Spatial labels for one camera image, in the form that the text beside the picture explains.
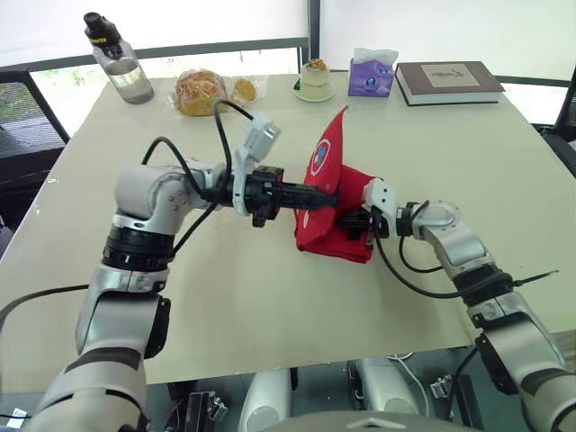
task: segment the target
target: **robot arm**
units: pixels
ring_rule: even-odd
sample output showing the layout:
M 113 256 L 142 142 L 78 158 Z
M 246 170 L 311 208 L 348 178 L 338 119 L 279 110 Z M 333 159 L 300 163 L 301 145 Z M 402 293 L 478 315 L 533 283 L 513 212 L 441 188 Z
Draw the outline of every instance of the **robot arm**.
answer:
M 336 197 L 313 187 L 284 183 L 281 168 L 256 167 L 278 132 L 269 121 L 253 121 L 238 153 L 239 163 L 250 162 L 239 170 L 239 180 L 229 178 L 223 198 L 223 165 L 187 163 L 202 196 L 180 166 L 141 165 L 121 174 L 114 194 L 118 208 L 76 327 L 79 358 L 52 383 L 26 431 L 147 430 L 143 360 L 166 342 L 170 300 L 159 293 L 186 214 L 218 202 L 252 214 L 253 225 L 262 227 L 280 207 L 336 204 Z
M 476 339 L 482 361 L 496 388 L 518 393 L 526 422 L 536 431 L 576 430 L 576 375 L 564 369 L 563 357 L 545 327 L 530 310 L 512 278 L 465 225 L 458 208 L 432 202 L 401 208 L 394 191 L 381 179 L 364 189 L 364 208 L 382 214 L 382 237 L 413 236 L 430 243 L 436 257 L 467 305 L 468 316 L 482 333 Z M 472 287 L 481 286 L 479 290 Z

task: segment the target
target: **purple tissue box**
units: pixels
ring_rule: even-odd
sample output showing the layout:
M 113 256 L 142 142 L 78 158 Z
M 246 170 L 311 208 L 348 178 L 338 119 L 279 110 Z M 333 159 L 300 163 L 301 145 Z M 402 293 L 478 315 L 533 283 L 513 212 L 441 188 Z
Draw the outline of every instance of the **purple tissue box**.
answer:
M 393 82 L 392 65 L 384 65 L 378 60 L 353 63 L 353 59 L 350 59 L 349 96 L 388 97 Z

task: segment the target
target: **book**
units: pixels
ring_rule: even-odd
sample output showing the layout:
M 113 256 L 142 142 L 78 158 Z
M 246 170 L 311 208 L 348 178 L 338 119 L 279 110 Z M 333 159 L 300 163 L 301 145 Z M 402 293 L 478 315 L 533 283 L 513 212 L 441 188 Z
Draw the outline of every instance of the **book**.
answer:
M 396 80 L 410 106 L 496 103 L 504 91 L 481 61 L 399 63 Z

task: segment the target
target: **white tabletop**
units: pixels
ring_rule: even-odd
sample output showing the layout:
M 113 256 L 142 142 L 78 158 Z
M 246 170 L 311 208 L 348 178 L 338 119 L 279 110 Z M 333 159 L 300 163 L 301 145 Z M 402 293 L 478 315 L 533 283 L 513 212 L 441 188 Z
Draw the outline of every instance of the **white tabletop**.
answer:
M 514 276 L 560 269 L 521 290 L 551 331 L 576 328 L 576 183 L 506 98 L 408 107 L 398 87 L 390 100 L 349 98 L 346 74 L 333 74 L 337 95 L 305 103 L 292 94 L 295 79 L 270 76 L 265 96 L 247 107 L 282 129 L 267 165 L 300 182 L 320 134 L 348 104 L 346 164 L 384 177 L 403 201 L 456 203 Z M 154 80 L 157 95 L 144 105 L 123 103 L 110 85 L 103 90 L 0 262 L 0 304 L 89 281 L 110 228 L 116 177 L 156 136 L 189 157 L 223 160 L 213 118 L 186 118 L 169 106 L 174 82 Z M 238 145 L 246 120 L 230 113 L 224 125 Z M 171 158 L 160 149 L 154 160 Z M 472 343 L 461 301 L 409 291 L 378 256 L 359 265 L 299 252 L 293 230 L 286 210 L 264 229 L 231 209 L 202 225 L 171 265 L 163 292 L 172 300 L 170 329 L 164 350 L 146 363 L 150 383 Z M 398 264 L 397 245 L 386 247 Z M 435 263 L 428 245 L 411 240 L 407 248 L 414 264 Z M 443 274 L 403 273 L 429 290 L 454 289 Z M 5 391 L 43 391 L 75 358 L 82 296 L 52 296 L 13 312 L 2 340 Z

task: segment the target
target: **black bottle cap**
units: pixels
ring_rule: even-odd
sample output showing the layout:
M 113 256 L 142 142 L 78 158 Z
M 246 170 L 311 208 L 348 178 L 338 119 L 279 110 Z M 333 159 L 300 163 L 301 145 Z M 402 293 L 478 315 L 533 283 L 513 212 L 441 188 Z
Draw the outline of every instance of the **black bottle cap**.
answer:
M 106 20 L 96 12 L 89 12 L 84 15 L 84 22 L 87 27 L 84 30 L 85 35 L 96 47 L 108 47 L 117 44 L 122 38 L 116 30 L 116 26 Z

